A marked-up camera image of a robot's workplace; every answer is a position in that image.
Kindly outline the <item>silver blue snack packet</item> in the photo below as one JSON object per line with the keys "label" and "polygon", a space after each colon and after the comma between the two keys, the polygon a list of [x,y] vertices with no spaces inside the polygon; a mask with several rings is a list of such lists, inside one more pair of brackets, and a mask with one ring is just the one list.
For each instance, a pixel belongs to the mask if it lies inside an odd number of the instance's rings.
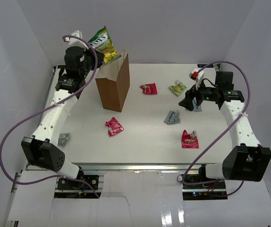
{"label": "silver blue snack packet", "polygon": [[192,100],[192,104],[193,104],[193,111],[196,111],[196,112],[202,111],[201,106],[198,105],[197,100],[195,98]]}
{"label": "silver blue snack packet", "polygon": [[179,110],[170,110],[163,122],[165,124],[180,124]]}

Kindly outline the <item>green yellow candy bag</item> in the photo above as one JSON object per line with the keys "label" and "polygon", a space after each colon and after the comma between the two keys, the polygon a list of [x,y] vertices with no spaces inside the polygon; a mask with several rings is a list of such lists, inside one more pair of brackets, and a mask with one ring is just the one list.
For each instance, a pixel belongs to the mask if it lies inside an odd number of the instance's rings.
{"label": "green yellow candy bag", "polygon": [[89,40],[89,44],[96,51],[104,54],[102,66],[108,65],[121,57],[121,54],[117,52],[112,43],[112,39],[106,26],[96,32]]}

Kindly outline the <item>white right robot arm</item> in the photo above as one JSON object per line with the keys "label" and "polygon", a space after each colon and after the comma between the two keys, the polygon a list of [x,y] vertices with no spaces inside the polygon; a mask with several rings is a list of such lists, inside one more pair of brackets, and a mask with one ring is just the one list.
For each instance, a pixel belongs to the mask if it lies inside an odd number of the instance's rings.
{"label": "white right robot arm", "polygon": [[199,168],[198,184],[210,188],[215,180],[259,182],[271,159],[271,150],[256,138],[245,113],[245,99],[234,89],[232,72],[217,72],[211,87],[204,84],[204,72],[194,68],[190,78],[195,84],[186,91],[179,106],[192,111],[193,102],[201,105],[211,101],[218,105],[224,116],[232,141],[232,150],[219,163],[204,164]]}

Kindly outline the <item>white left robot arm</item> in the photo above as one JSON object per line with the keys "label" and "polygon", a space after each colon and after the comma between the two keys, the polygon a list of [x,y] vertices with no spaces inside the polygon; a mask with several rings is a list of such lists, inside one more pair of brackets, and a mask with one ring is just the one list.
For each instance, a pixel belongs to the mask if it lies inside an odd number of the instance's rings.
{"label": "white left robot arm", "polygon": [[24,137],[21,146],[29,164],[51,170],[68,178],[68,183],[78,189],[84,184],[80,167],[69,162],[58,147],[60,131],[66,118],[77,103],[77,91],[86,83],[86,76],[103,64],[104,54],[72,46],[65,51],[65,65],[58,66],[58,82],[49,109],[31,137]]}

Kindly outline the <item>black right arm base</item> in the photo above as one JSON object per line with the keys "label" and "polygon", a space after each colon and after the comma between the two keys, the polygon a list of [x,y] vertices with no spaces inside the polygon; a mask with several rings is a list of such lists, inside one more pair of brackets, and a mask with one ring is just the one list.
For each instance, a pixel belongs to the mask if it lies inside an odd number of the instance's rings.
{"label": "black right arm base", "polygon": [[[177,181],[182,184],[182,174],[177,176]],[[202,185],[182,184],[183,201],[227,200],[225,182],[209,183]]]}

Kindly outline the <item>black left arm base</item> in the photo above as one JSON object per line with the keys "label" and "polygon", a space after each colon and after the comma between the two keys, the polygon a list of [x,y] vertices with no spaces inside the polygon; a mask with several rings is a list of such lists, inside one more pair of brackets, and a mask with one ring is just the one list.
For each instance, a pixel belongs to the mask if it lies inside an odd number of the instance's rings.
{"label": "black left arm base", "polygon": [[81,177],[82,182],[68,180],[67,178],[61,177],[58,180],[56,189],[57,190],[90,190],[88,183],[94,190],[98,189],[99,176],[98,175],[83,175]]}

